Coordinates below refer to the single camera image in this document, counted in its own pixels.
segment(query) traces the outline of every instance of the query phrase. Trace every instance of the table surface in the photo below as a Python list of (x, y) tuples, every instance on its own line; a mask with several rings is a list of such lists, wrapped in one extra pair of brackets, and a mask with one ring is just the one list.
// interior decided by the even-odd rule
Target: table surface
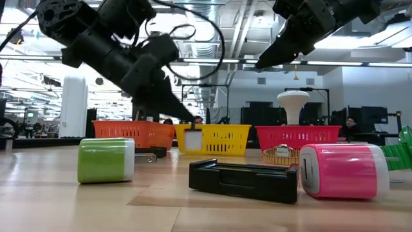
[[(189, 163), (213, 156), (172, 150), (137, 164), (133, 182), (78, 185), (77, 147), (0, 153), (0, 231), (412, 231), (412, 171), (391, 173), (381, 200), (318, 201), (300, 189), (295, 205), (194, 191)], [(231, 163), (262, 164), (259, 150)]]

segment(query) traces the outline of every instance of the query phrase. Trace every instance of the ceiling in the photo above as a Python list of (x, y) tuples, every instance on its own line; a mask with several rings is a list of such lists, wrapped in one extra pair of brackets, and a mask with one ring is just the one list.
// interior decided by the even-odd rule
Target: ceiling
[[(90, 6), (96, 8), (101, 1), (87, 1)], [(212, 15), (214, 13), (214, 21), (219, 25), (223, 35), (225, 37), (226, 46), (226, 58), (242, 58), (245, 55), (252, 55), (257, 57), (261, 54), (276, 38), (278, 31), (280, 31), (284, 20), (277, 15), (274, 15), (272, 6), (274, 1), (246, 1), (247, 4), (242, 7), (243, 0), (197, 0), (197, 1), (175, 1), (175, 3), (196, 3), (196, 5), (184, 5), (186, 7), (192, 7), (194, 10), (202, 10), (208, 7), (208, 3), (213, 3), (213, 6), (207, 8), (207, 14)], [(392, 45), (397, 44), (403, 40), (412, 36), (412, 31), (402, 38), (398, 38), (398, 41), (392, 41), (392, 44), (381, 46), (377, 43), (372, 43), (371, 38), (373, 35), (378, 34), (384, 26), (384, 22), (393, 17), (393, 14), (399, 12), (405, 12), (409, 14), (410, 2), (399, 1), (399, 7), (388, 7), (388, 9), (396, 8), (396, 10), (388, 11), (382, 14), (378, 19), (372, 21), (367, 25), (363, 25), (359, 20), (354, 20), (347, 28), (343, 28), (336, 34), (332, 41), (323, 41), (323, 44), (318, 44), (320, 48), (307, 56), (300, 56), (298, 59), (315, 60), (315, 61), (376, 61), (376, 62), (392, 62), (399, 61), (404, 58), (405, 53), (401, 48), (392, 48)], [(6, 34), (15, 28), (19, 23), (23, 22), (28, 13), (32, 11), (30, 8), (19, 8), (17, 1), (6, 1), (6, 8), (1, 19), (0, 26), (0, 40), (3, 40)], [(208, 28), (204, 24), (200, 24), (196, 18), (189, 15), (172, 14), (168, 12), (168, 9), (164, 7), (155, 6), (158, 11), (156, 18), (148, 25), (148, 30), (156, 30), (161, 32), (169, 32), (174, 26), (182, 23), (191, 23), (203, 30), (197, 30), (196, 36), (198, 41), (202, 41), (208, 33)], [(350, 37), (345, 33), (348, 31), (362, 32), (370, 34), (370, 36), (358, 38), (363, 39), (362, 44), (368, 44), (367, 47), (345, 47), (344, 42), (340, 42), (340, 46), (337, 46), (336, 38), (338, 35), (347, 39)], [(179, 30), (175, 35), (188, 35), (192, 33), (192, 28), (186, 28)], [(63, 45), (55, 42), (52, 39), (47, 38), (40, 33), (37, 25), (37, 20), (32, 19), (24, 28), (22, 32), (24, 36), (24, 42), (20, 45), (10, 44), (1, 52), (1, 55), (61, 55), (61, 48)], [(142, 41), (146, 38), (144, 26), (140, 28), (139, 40)], [(124, 44), (130, 44), (131, 41), (121, 40)], [(194, 57), (197, 52), (196, 49), (205, 48), (207, 46), (213, 47), (215, 50), (209, 58), (217, 57), (220, 54), (220, 40), (214, 36), (212, 40), (202, 41), (199, 43), (193, 39), (190, 41), (176, 41), (180, 49), (181, 57)], [(65, 73), (68, 73), (69, 67), (57, 63), (55, 61), (19, 61), (19, 60), (7, 60), (1, 59), (1, 64), (4, 67), (3, 71), (3, 95), (10, 100), (8, 103), (9, 110), (15, 110), (20, 112), (27, 106), (33, 108), (42, 109), (41, 115), (48, 119), (59, 116), (59, 108), (61, 106), (62, 88), (49, 86), (44, 82), (44, 77), (53, 79), (55, 81), (63, 83)], [(173, 66), (174, 70), (182, 75), (189, 77), (198, 77), (204, 70), (204, 68), (196, 65), (188, 66)], [(173, 75), (169, 70), (165, 69), (165, 72), (170, 77)], [(292, 66), (284, 66), (284, 71), (294, 70)], [(123, 97), (120, 88), (104, 81), (103, 85), (96, 84), (96, 78), (101, 77), (99, 73), (91, 69), (89, 66), (83, 64), (80, 67), (80, 71), (86, 77), (89, 84), (89, 108), (98, 108), (98, 115), (107, 119), (127, 119), (131, 116), (131, 103), (130, 98)], [(329, 68), (323, 68), (320, 66), (302, 66), (299, 67), (299, 71), (313, 71), (318, 75), (322, 75), (324, 72), (330, 71)], [(217, 78), (211, 78), (207, 82), (217, 83)], [(171, 78), (171, 86), (173, 92), (181, 98), (181, 86), (177, 83), (176, 78)], [(25, 91), (12, 91), (11, 88), (26, 89)], [(198, 87), (186, 88), (184, 104), (195, 115), (203, 115), (205, 113), (205, 107), (212, 106), (215, 90), (201, 90)]]

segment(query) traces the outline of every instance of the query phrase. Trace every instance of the orange basket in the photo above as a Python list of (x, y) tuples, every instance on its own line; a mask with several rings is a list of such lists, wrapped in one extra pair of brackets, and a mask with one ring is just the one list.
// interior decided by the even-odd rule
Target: orange basket
[(147, 121), (93, 121), (96, 137), (132, 138), (136, 148), (172, 148), (174, 126)]

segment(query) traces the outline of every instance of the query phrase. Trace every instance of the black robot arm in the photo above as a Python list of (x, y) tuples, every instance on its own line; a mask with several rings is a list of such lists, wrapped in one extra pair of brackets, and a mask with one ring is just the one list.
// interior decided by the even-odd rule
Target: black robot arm
[(359, 17), (366, 24), (380, 14), (382, 0), (277, 0), (276, 14), (287, 19), (284, 30), (259, 57), (256, 68), (290, 63), (299, 53)]
[(43, 0), (36, 8), (45, 35), (66, 46), (62, 63), (86, 63), (132, 96), (145, 109), (192, 122), (193, 115), (172, 93), (162, 67), (179, 56), (169, 34), (124, 48), (117, 37), (138, 37), (144, 21), (156, 16), (147, 0), (105, 0), (97, 11), (83, 1)]

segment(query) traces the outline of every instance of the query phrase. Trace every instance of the computer monitor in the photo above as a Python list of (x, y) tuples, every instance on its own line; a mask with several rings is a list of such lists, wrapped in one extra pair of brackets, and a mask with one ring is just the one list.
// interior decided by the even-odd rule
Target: computer monitor
[(387, 124), (388, 109), (386, 107), (363, 106), (362, 121), (370, 124)]

